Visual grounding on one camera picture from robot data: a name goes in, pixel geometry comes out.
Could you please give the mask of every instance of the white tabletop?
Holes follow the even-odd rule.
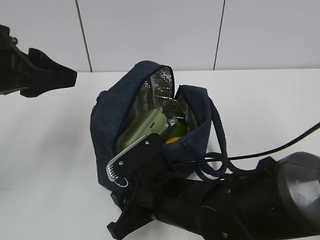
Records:
[[[36,98],[0,96],[1,240],[112,239],[106,225],[121,211],[97,182],[89,124],[99,92],[123,75],[79,73],[73,88]],[[221,115],[229,156],[276,148],[315,125],[320,120],[319,79],[319,69],[175,72],[176,86],[208,89]],[[319,139],[320,131],[272,156],[320,155]],[[213,134],[208,150],[217,150]],[[235,164],[251,169],[257,160]],[[153,221],[126,239],[202,238]]]

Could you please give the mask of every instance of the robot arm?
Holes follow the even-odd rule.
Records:
[[[0,25],[0,95],[20,91],[22,96],[32,98],[76,84],[77,72],[52,61],[38,49],[30,48],[25,54],[17,44],[10,29]]]
[[[161,144],[151,134],[108,165],[110,180],[129,183],[124,193],[111,194],[122,209],[118,221],[108,225],[113,238],[123,239],[152,220],[205,240],[320,235],[319,157],[306,152],[280,161],[267,157],[248,175],[205,182],[180,178],[161,154]],[[136,155],[141,151],[147,154]]]

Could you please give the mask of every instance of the wire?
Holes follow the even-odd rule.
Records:
[[[233,161],[233,160],[240,160],[240,159],[257,158],[257,157],[262,157],[262,156],[269,155],[269,154],[274,154],[274,153],[282,151],[282,150],[284,150],[284,149],[286,149],[288,147],[291,147],[292,145],[294,145],[297,142],[301,141],[302,139],[304,139],[305,137],[309,136],[310,134],[312,134],[313,132],[315,132],[318,129],[320,129],[320,122],[318,122],[316,125],[311,127],[309,130],[305,131],[303,134],[301,134],[300,136],[296,137],[292,141],[286,143],[285,145],[282,145],[280,147],[277,147],[277,148],[269,150],[269,151],[264,151],[264,152],[260,152],[260,153],[250,154],[250,155],[243,155],[243,156],[233,156],[233,157],[228,157],[228,159]],[[177,167],[177,166],[182,166],[182,165],[186,165],[186,164],[194,164],[194,163],[198,163],[198,162],[200,162],[200,163],[209,163],[209,162],[219,162],[219,161],[221,161],[219,158],[200,159],[200,160],[192,160],[192,161],[181,162],[181,163],[175,164],[174,166]]]

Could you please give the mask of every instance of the silver foil lining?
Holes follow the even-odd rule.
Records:
[[[183,96],[180,94],[177,100],[171,98],[172,81],[168,67],[161,68],[146,80],[134,100],[127,123],[142,113],[162,107],[169,126],[186,122],[188,132],[196,129],[198,122]]]

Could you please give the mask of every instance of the denim lunch bag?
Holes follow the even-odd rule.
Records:
[[[178,111],[168,104],[170,101],[179,105]],[[173,166],[203,158],[207,150],[212,121],[219,143],[225,141],[219,114],[205,88],[180,85],[175,95],[175,81],[171,67],[152,61],[139,62],[113,87],[99,94],[91,113],[90,131],[99,184],[112,192],[124,190],[115,182],[109,181],[107,164],[118,153],[117,142],[129,119],[134,119],[156,107],[163,107],[163,112],[168,117],[168,124],[184,115],[188,126],[187,134],[162,146],[162,153]],[[203,169],[200,171],[199,166],[198,162],[176,167],[175,170],[184,177],[188,177],[194,171],[200,177],[203,176],[201,170],[211,171],[208,169],[208,164],[202,162]],[[225,168],[223,165],[218,172],[225,171]]]

